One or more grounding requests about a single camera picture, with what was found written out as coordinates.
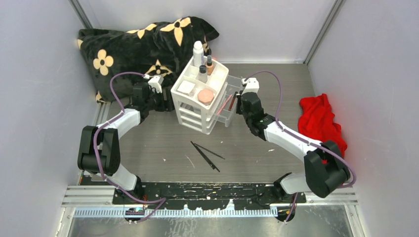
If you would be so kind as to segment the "beige foundation bottle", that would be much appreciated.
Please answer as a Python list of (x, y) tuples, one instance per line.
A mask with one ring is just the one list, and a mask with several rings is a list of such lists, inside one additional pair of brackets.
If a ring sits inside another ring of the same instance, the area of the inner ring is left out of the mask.
[(213, 60), (212, 60), (211, 55), (207, 56), (206, 68), (207, 68), (207, 75), (210, 76), (213, 73), (213, 70), (214, 70), (214, 64), (213, 64)]

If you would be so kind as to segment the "white plastic drawer organizer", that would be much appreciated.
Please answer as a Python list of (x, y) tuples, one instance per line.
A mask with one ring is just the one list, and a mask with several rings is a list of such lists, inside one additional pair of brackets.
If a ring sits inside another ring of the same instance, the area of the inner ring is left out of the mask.
[(190, 58), (170, 90), (180, 125), (210, 134), (227, 90), (229, 69), (212, 61), (212, 73), (204, 77)]

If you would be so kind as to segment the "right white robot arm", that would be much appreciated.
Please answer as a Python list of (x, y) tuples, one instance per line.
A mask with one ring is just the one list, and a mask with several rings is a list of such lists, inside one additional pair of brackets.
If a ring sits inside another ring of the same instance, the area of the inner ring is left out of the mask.
[(313, 140), (285, 126), (264, 112), (255, 92), (237, 96), (236, 112), (243, 116), (254, 136), (285, 149), (304, 165), (303, 172), (287, 173), (274, 182), (277, 201), (285, 203), (294, 194), (304, 192), (325, 198), (334, 190), (347, 186), (349, 181), (355, 181), (335, 142)]

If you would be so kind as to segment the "dark red lip gloss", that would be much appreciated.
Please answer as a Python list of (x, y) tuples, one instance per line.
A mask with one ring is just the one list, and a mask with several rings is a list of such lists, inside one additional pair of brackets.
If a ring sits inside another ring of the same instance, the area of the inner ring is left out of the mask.
[(236, 100), (236, 97), (237, 97), (237, 93), (235, 92), (235, 93), (233, 94), (232, 99), (231, 99), (231, 103), (230, 103), (230, 105), (229, 105), (229, 107), (228, 107), (228, 111), (231, 111), (231, 110), (232, 110), (233, 105), (234, 105), (235, 100)]

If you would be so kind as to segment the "small cream box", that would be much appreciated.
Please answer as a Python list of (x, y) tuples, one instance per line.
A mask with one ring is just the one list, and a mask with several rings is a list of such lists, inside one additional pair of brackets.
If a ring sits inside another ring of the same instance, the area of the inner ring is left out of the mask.
[(180, 83), (177, 88), (177, 92), (192, 97), (195, 93), (196, 84), (190, 81), (184, 80)]

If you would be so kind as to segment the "black cap clear bottle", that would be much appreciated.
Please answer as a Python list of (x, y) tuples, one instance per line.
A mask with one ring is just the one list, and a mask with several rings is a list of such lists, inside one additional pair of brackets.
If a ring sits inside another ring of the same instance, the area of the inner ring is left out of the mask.
[(205, 65), (199, 66), (199, 73), (197, 75), (197, 80), (201, 81), (202, 83), (207, 83), (208, 73), (207, 73), (207, 67)]

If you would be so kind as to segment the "white spray bottle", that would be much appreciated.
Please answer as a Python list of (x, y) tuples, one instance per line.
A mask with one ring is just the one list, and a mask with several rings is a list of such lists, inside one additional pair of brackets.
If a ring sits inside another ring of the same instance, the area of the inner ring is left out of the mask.
[(201, 41), (194, 42), (193, 45), (193, 65), (200, 67), (205, 63), (204, 61), (204, 49)]

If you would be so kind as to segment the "red lip gloss tube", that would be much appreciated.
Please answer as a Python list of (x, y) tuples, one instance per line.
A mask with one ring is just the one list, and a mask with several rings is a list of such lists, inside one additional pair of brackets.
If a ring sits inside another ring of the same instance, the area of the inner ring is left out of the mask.
[(230, 101), (230, 99), (232, 98), (232, 94), (230, 94), (227, 99), (224, 101), (224, 103), (222, 104), (222, 106), (220, 107), (220, 109), (217, 112), (217, 115), (220, 115), (221, 112), (224, 110), (225, 106), (227, 105), (227, 103)]

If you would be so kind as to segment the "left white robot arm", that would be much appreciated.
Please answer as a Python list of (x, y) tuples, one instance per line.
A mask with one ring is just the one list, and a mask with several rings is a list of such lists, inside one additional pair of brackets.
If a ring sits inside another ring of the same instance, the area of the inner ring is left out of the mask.
[(146, 82), (133, 88), (131, 102), (110, 121), (82, 129), (77, 165), (80, 170), (103, 176), (115, 184), (125, 198), (133, 204), (144, 197), (141, 179), (121, 164), (120, 139), (132, 128), (140, 125), (150, 111), (174, 110), (171, 86), (152, 86)]

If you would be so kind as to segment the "clear top drawer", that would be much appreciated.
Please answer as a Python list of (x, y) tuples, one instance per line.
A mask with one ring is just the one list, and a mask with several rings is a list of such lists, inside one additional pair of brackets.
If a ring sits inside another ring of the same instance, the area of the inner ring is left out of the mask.
[(216, 111), (216, 121), (228, 127), (236, 113), (236, 97), (242, 90), (242, 79), (228, 76), (226, 82), (227, 87)]

